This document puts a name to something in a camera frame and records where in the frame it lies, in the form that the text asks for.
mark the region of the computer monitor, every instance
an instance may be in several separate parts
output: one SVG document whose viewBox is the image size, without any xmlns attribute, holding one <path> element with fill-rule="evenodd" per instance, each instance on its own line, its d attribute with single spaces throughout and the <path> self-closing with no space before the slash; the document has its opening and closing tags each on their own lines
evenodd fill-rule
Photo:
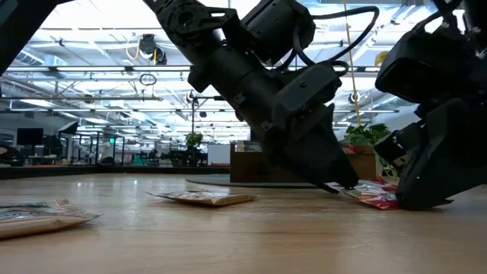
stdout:
<svg viewBox="0 0 487 274">
<path fill-rule="evenodd" d="M 17 145 L 42 145 L 43 139 L 43 128 L 17 129 Z"/>
</svg>

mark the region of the red snack package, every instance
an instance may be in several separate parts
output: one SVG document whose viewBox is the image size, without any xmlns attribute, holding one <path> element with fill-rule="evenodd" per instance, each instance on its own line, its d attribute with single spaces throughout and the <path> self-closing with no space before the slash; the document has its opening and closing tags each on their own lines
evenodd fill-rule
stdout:
<svg viewBox="0 0 487 274">
<path fill-rule="evenodd" d="M 353 190 L 346 190 L 337 183 L 327 183 L 329 187 L 379 209 L 398 209 L 396 187 L 387 183 L 359 180 Z"/>
</svg>

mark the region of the wooden table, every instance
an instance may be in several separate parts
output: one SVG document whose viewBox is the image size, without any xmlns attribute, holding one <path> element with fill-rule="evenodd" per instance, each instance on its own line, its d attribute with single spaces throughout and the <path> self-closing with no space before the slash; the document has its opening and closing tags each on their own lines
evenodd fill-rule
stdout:
<svg viewBox="0 0 487 274">
<path fill-rule="evenodd" d="M 221 209 L 145 191 L 259 195 Z M 3 202 L 67 197 L 104 216 L 0 242 L 2 274 L 484 273 L 487 189 L 430 212 L 381 211 L 321 190 L 229 189 L 184 176 L 94 174 L 0 181 Z"/>
</svg>

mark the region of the snack package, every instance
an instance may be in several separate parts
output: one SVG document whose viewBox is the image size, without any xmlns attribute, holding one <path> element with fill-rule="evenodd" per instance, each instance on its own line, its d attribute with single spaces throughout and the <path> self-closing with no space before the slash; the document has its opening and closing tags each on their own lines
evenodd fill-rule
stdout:
<svg viewBox="0 0 487 274">
<path fill-rule="evenodd" d="M 20 205 L 0 205 L 0 239 L 55 231 L 91 221 L 91 214 L 67 199 Z"/>
<path fill-rule="evenodd" d="M 348 196 L 354 197 L 359 201 L 379 209 L 398 209 L 396 187 L 382 182 L 373 182 L 369 180 L 359 180 L 353 190 L 346 190 L 337 183 L 327 183 L 329 187 L 338 190 Z"/>
<path fill-rule="evenodd" d="M 229 206 L 241 202 L 249 202 L 256 198 L 256 196 L 246 194 L 214 193 L 209 191 L 178 191 L 173 193 L 147 194 L 178 202 L 207 206 Z"/>
</svg>

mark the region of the ceiling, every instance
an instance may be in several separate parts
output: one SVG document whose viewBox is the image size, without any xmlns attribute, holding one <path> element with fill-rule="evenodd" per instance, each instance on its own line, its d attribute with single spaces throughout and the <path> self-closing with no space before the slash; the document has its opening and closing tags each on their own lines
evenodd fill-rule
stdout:
<svg viewBox="0 0 487 274">
<path fill-rule="evenodd" d="M 253 8 L 258 0 L 200 0 L 208 6 L 231 7 L 237 9 L 242 18 Z M 342 1 L 302 0 L 311 14 L 329 14 L 343 10 Z M 374 31 L 352 50 L 352 60 L 358 67 L 374 67 L 374 60 L 378 53 L 387 51 L 395 42 L 415 23 L 426 18 L 435 11 L 430 2 L 426 5 L 404 6 L 404 0 L 373 0 L 350 1 L 348 9 L 365 5 L 377 5 L 380 17 Z M 348 18 L 351 39 L 354 40 L 367 26 L 372 14 L 357 15 Z M 330 21 L 316 21 L 318 30 L 312 45 L 305 50 L 313 61 L 327 59 L 342 49 L 341 41 L 348 44 L 346 21 L 340 18 Z M 428 25 L 432 30 L 440 24 L 435 21 Z M 159 47 L 167 55 L 168 66 L 154 67 L 140 54 L 136 59 L 138 40 L 142 34 L 153 33 Z M 186 82 L 189 63 L 186 58 L 168 40 L 161 29 L 156 17 L 143 1 L 136 0 L 77 0 L 59 5 L 46 19 L 42 27 L 35 33 L 31 41 L 22 51 L 22 58 L 15 60 L 2 79 L 5 85 L 5 96 L 29 97 L 118 97 L 117 100 L 58 100 L 51 101 L 50 106 L 42 106 L 39 102 L 14 103 L 13 107 L 43 107 L 56 109 L 104 109 L 103 112 L 65 111 L 62 115 L 77 118 L 96 118 L 107 121 L 106 124 L 118 126 L 142 126 L 138 133 L 161 134 L 175 139 L 184 139 L 191 131 L 191 104 L 188 96 L 193 88 Z M 350 62 L 350 56 L 342 57 Z M 138 71 L 110 72 L 110 68 L 82 68 L 71 72 L 60 72 L 61 77 L 48 76 L 36 67 L 26 65 L 66 65 L 76 66 L 146 66 Z M 297 67 L 304 63 L 297 59 L 293 62 Z M 140 76 L 149 72 L 157 79 L 154 85 L 144 86 Z M 359 106 L 365 111 L 361 117 L 365 121 L 372 121 L 380 113 L 366 113 L 371 110 L 395 110 L 408 105 L 390 94 L 379 92 L 374 87 L 376 68 L 368 68 L 366 72 L 355 73 L 355 83 L 350 74 L 342 78 L 343 85 L 336 92 L 333 103 L 337 110 L 354 110 L 354 104 L 349 101 L 350 94 L 356 86 L 361 95 Z M 218 95 L 214 88 L 207 88 L 197 96 L 213 97 Z M 148 110 L 146 112 L 109 111 Z M 235 139 L 248 139 L 250 131 L 245 123 L 237 120 L 231 107 L 224 101 L 199 100 L 198 111 L 205 111 L 206 116 L 196 113 L 197 131 L 205 133 L 205 139 L 220 142 Z M 335 113 L 335 127 L 341 129 L 356 122 L 353 113 Z M 103 126 L 84 120 L 87 125 Z"/>
</svg>

